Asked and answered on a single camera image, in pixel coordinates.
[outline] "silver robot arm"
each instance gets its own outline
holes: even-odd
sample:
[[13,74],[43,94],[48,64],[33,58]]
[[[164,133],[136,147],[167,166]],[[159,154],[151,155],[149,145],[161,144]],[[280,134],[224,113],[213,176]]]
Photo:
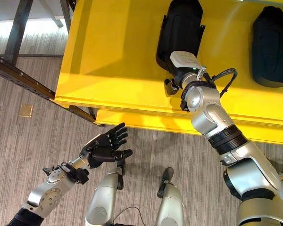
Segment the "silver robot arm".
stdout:
[[283,225],[283,201],[278,195],[281,182],[275,168],[235,126],[221,106],[220,93],[206,68],[196,57],[189,52],[174,51],[170,59],[175,70],[191,68],[181,80],[181,107],[192,113],[193,127],[211,143],[221,163],[227,166],[224,171],[226,185],[232,195],[242,200],[238,225]]
[[59,204],[60,199],[76,183],[88,181],[90,169],[99,167],[103,162],[117,162],[120,167],[132,150],[118,151],[128,136],[125,124],[121,123],[105,134],[99,134],[89,141],[77,159],[63,162],[57,167],[43,168],[46,181],[29,194],[28,200],[14,216],[8,226],[39,226]]

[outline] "robotic hand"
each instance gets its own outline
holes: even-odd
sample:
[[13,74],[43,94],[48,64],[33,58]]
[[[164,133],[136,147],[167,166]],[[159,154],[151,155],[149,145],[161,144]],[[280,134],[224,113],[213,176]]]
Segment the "robotic hand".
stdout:
[[121,162],[123,159],[132,155],[132,150],[117,151],[125,144],[124,139],[128,136],[127,128],[124,123],[115,126],[107,133],[99,134],[89,141],[80,152],[90,165],[90,168],[99,167],[103,162]]
[[126,143],[126,132],[125,124],[121,123],[89,141],[74,161],[43,168],[48,176],[46,181],[31,191],[27,202],[8,226],[39,226],[56,208],[66,192],[76,183],[84,184],[88,181],[90,169],[99,167],[103,162],[114,161],[122,168],[125,165],[125,158],[132,155],[132,150],[118,151],[118,148]]

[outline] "yellow table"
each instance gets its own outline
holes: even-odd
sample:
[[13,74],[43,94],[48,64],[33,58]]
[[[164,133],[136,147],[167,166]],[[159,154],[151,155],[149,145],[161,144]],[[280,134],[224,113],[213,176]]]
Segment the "yellow table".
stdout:
[[[97,123],[198,134],[180,95],[166,97],[155,54],[171,0],[79,0],[54,102],[99,108]],[[283,144],[283,87],[251,79],[251,26],[265,4],[200,0],[206,25],[198,60],[215,75],[234,67],[238,77],[221,103],[247,138]],[[230,77],[217,81],[221,90]]]

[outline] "black metal frame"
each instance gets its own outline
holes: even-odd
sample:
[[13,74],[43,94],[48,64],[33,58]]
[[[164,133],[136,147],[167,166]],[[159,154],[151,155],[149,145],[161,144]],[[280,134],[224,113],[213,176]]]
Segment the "black metal frame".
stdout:
[[[67,5],[74,10],[76,0],[67,0]],[[13,23],[12,30],[9,35],[8,44],[6,47],[5,54],[3,58],[0,57],[0,76],[11,81],[12,83],[19,85],[23,87],[24,89],[33,92],[34,94],[52,102],[51,100],[55,98],[55,92],[47,88],[46,86],[42,85],[37,80],[30,77],[25,72],[21,71],[20,69],[16,68],[16,62],[19,56],[19,50],[26,26],[26,22],[28,19],[28,15],[31,9],[33,0],[20,0],[20,3],[18,5],[18,9],[15,15],[15,20]],[[28,57],[47,57],[47,55],[28,55]],[[69,108],[64,108],[78,116],[80,116],[83,119],[86,119],[90,122],[93,122],[95,125],[95,116],[88,114],[87,112],[83,111],[77,106],[70,105]]]

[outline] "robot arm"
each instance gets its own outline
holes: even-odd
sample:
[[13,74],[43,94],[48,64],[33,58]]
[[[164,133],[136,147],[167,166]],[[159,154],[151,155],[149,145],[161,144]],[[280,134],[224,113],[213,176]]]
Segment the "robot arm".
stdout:
[[103,162],[123,162],[132,155],[132,150],[118,151],[124,143],[127,128],[121,123],[105,134],[99,134],[89,141],[77,159],[63,162],[57,167],[44,168],[46,181],[31,191],[28,200],[14,216],[8,226],[39,226],[59,204],[60,199],[75,184],[88,181],[90,169]]
[[183,110],[192,112],[191,123],[206,138],[227,166],[224,180],[242,203],[238,225],[283,225],[283,201],[278,196],[281,182],[277,171],[260,149],[235,126],[220,103],[220,94],[205,68],[188,52],[171,54],[174,67],[191,62],[191,71],[182,78]]
[[[231,68],[210,78],[196,56],[204,27],[198,0],[173,0],[164,17],[156,61],[173,79],[165,80],[167,95],[182,92],[183,111],[190,111],[193,127],[207,139],[227,166],[224,180],[231,193],[242,200],[238,225],[283,225],[281,183],[271,163],[235,126],[221,106],[237,72]],[[233,74],[228,85],[218,92],[214,81]]]

